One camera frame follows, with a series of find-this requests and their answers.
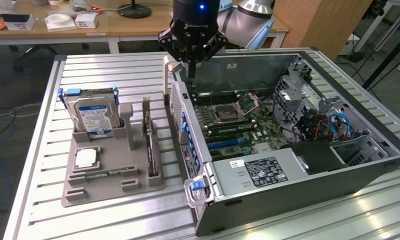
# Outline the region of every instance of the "wooden table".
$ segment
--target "wooden table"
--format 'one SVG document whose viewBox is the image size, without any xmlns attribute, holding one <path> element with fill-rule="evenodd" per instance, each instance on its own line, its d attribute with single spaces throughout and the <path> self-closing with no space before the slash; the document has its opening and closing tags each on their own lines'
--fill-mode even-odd
<svg viewBox="0 0 400 240">
<path fill-rule="evenodd" d="M 127 0 L 89 0 L 89 4 L 102 8 L 115 9 Z M 106 11 L 98 16 L 97 28 L 77 28 L 73 30 L 47 32 L 43 18 L 49 11 L 58 9 L 57 6 L 33 6 L 29 0 L 15 2 L 17 12 L 31 14 L 35 23 L 30 31 L 0 30 L 0 45 L 34 45 L 34 44 L 63 44 L 63 43 L 93 43 L 106 42 L 109 52 L 118 53 L 119 41 L 156 40 L 160 31 L 169 27 L 172 19 L 172 0 L 141 1 L 151 9 L 151 15 L 142 19 L 125 18 L 115 11 Z M 274 38 L 270 47 L 278 48 L 289 31 L 288 26 L 274 18 L 269 31 L 269 37 Z"/>
</svg>

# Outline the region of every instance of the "hard drive label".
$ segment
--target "hard drive label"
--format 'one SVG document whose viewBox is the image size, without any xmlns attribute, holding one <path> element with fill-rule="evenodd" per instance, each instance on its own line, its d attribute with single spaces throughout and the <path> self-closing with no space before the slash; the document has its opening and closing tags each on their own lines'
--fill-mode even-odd
<svg viewBox="0 0 400 240">
<path fill-rule="evenodd" d="M 276 158 L 268 157 L 244 162 L 254 187 L 260 188 L 288 180 Z"/>
<path fill-rule="evenodd" d="M 107 112 L 106 105 L 81 106 L 78 110 L 85 131 L 89 134 L 101 135 L 111 131 L 110 120 L 109 117 L 105 116 Z"/>
</svg>

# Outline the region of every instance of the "circuit board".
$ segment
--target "circuit board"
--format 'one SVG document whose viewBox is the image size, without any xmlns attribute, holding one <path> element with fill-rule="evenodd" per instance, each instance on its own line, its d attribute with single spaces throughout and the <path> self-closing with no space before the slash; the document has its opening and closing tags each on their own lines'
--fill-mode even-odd
<svg viewBox="0 0 400 240">
<path fill-rule="evenodd" d="M 252 93 L 236 102 L 193 108 L 214 161 L 274 151 L 288 143 L 266 103 Z"/>
</svg>

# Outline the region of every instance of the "floor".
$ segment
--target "floor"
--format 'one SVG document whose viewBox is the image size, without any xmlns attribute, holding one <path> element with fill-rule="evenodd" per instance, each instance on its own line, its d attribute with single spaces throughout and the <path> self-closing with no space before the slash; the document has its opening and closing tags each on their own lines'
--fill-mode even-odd
<svg viewBox="0 0 400 240">
<path fill-rule="evenodd" d="M 356 35 L 365 32 L 372 20 L 362 20 L 354 29 Z M 370 40 L 374 39 L 376 35 L 385 30 L 388 25 L 381 23 Z M 400 40 L 400 32 L 397 32 L 388 43 L 385 44 L 382 50 L 373 54 L 373 60 L 366 61 L 364 67 L 360 70 L 360 74 L 366 78 L 380 62 L 385 58 L 390 49 L 394 47 Z M 46 87 L 49 72 L 51 68 L 53 57 L 43 50 L 37 52 L 23 63 L 23 72 L 15 73 L 11 71 L 11 61 L 15 59 L 18 54 L 27 49 L 27 46 L 18 46 L 18 52 L 10 52 L 7 46 L 0 47 L 0 107 L 17 107 L 25 104 L 38 103 L 42 100 L 43 90 Z M 59 54 L 65 55 L 78 55 L 78 54 L 106 54 L 107 46 L 103 43 L 90 43 L 89 49 L 81 49 L 79 44 L 59 44 L 54 45 L 53 48 Z M 122 52 L 156 52 L 160 50 L 158 45 L 154 41 L 147 42 L 133 42 L 122 43 Z M 346 63 L 348 60 L 338 57 L 337 60 Z M 400 61 L 400 54 L 393 60 L 393 63 L 388 66 L 388 69 Z M 349 63 L 354 68 L 358 68 L 362 61 L 357 63 Z M 354 69 L 349 64 L 338 64 L 341 69 L 352 75 Z M 353 77 L 358 83 L 361 79 L 358 75 Z M 380 84 L 373 88 L 373 91 L 380 98 L 382 104 L 389 108 L 389 110 L 400 118 L 400 71 L 394 70 L 380 82 Z M 33 106 L 23 108 L 19 111 L 19 115 L 34 113 L 38 111 L 38 107 Z M 0 121 L 10 121 L 10 116 L 0 117 Z M 0 172 L 0 200 L 1 197 L 7 194 L 3 198 L 2 204 L 0 205 L 0 239 L 2 239 L 2 234 L 7 222 L 7 217 L 11 209 L 13 196 L 18 185 L 18 179 L 22 172 L 23 161 L 29 149 L 30 138 L 35 125 L 35 116 L 17 117 L 14 120 L 14 134 L 0 144 L 0 159 L 6 166 L 7 179 L 10 190 L 7 190 L 6 178 Z M 6 124 L 0 123 L 0 130 L 6 126 Z"/>
</svg>

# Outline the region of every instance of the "hard drive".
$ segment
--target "hard drive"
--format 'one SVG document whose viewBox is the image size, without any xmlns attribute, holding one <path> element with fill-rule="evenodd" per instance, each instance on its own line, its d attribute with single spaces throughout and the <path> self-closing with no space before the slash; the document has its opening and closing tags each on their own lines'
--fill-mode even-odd
<svg viewBox="0 0 400 240">
<path fill-rule="evenodd" d="M 118 128 L 118 91 L 114 88 L 67 89 L 58 97 L 69 112 L 74 131 L 86 132 L 90 139 L 109 137 Z"/>
</svg>

